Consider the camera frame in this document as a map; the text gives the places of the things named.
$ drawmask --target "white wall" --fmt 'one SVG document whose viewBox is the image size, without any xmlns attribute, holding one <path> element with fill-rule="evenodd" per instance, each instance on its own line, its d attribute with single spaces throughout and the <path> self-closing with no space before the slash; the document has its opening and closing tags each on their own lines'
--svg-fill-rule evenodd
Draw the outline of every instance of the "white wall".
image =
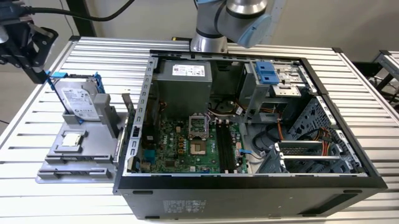
<svg viewBox="0 0 399 224">
<path fill-rule="evenodd" d="M 125 4 L 125 0 L 89 0 L 86 3 L 90 14 L 105 17 Z M 102 28 L 97 36 L 102 33 L 103 37 L 113 38 L 190 38 L 194 35 L 196 8 L 192 0 L 136 0 L 113 20 L 97 24 L 94 26 Z"/>
<path fill-rule="evenodd" d="M 31 7 L 61 8 L 58 0 L 25 0 L 25 4 Z M 63 4 L 63 9 L 69 10 L 65 0 L 62 0 L 62 4 Z M 53 29 L 54 31 L 57 31 L 58 34 L 45 64 L 45 69 L 47 69 L 59 51 L 62 50 L 65 43 L 67 42 L 71 32 L 62 15 L 35 14 L 31 16 L 31 18 L 35 26 Z M 78 35 L 73 19 L 69 16 L 66 16 L 66 18 L 69 20 L 69 24 L 74 32 L 74 35 Z M 7 64 L 0 66 L 0 72 L 19 72 L 19 69 L 14 68 L 13 65 Z"/>
<path fill-rule="evenodd" d="M 286 0 L 272 44 L 340 47 L 353 61 L 399 50 L 399 0 Z"/>
</svg>

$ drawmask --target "power supply label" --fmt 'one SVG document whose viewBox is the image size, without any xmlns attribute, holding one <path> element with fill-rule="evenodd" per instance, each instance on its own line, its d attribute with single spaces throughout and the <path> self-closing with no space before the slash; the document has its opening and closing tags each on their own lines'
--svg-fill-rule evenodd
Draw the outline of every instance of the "power supply label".
<svg viewBox="0 0 399 224">
<path fill-rule="evenodd" d="M 202 65 L 173 65 L 172 76 L 205 76 L 205 66 Z"/>
<path fill-rule="evenodd" d="M 82 89 L 62 88 L 66 104 L 73 114 L 82 120 L 97 120 L 98 115 L 94 111 L 94 105 L 89 93 Z"/>
</svg>

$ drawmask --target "slotted aluminum table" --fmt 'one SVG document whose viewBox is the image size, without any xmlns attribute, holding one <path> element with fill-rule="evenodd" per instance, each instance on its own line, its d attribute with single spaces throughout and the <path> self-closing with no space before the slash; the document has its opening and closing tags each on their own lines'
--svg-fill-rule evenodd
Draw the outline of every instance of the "slotted aluminum table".
<svg viewBox="0 0 399 224">
<path fill-rule="evenodd" d="M 186 51 L 188 42 L 85 38 L 70 41 L 50 71 L 102 77 L 111 105 L 117 94 L 137 102 L 149 49 Z M 388 190 L 326 218 L 161 220 L 161 223 L 399 223 L 399 116 L 353 67 L 330 48 L 234 44 L 229 53 L 305 57 L 338 107 Z M 0 223 L 144 222 L 136 220 L 111 184 L 37 184 L 34 177 L 61 127 L 62 106 L 47 85 L 38 85 L 0 137 Z"/>
<path fill-rule="evenodd" d="M 376 87 L 376 89 L 380 88 L 381 90 L 393 78 L 399 81 L 399 51 L 380 50 L 380 54 L 376 57 L 374 62 L 380 63 L 388 71 L 388 75 Z"/>
</svg>

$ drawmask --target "circuit board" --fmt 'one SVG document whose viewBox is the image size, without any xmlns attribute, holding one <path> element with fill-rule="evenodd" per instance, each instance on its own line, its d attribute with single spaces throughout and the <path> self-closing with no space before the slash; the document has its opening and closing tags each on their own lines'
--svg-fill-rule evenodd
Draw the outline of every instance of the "circuit board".
<svg viewBox="0 0 399 224">
<path fill-rule="evenodd" d="M 150 173 L 220 173 L 216 123 L 208 125 L 205 141 L 189 137 L 188 124 L 188 120 L 161 120 Z M 237 124 L 230 124 L 228 129 L 234 169 L 237 173 L 246 173 L 245 157 L 236 151 L 236 143 L 242 145 Z"/>
</svg>

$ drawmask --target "ram slot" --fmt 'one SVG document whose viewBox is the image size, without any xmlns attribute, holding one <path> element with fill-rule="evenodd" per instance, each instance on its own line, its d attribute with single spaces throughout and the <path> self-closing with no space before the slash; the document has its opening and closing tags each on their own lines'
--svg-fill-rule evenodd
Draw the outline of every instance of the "ram slot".
<svg viewBox="0 0 399 224">
<path fill-rule="evenodd" d="M 228 173 L 233 172 L 234 169 L 234 157 L 232 152 L 232 147 L 229 143 L 229 129 L 228 124 L 216 125 L 216 142 L 217 142 L 217 151 L 218 151 L 218 164 L 220 172 Z"/>
</svg>

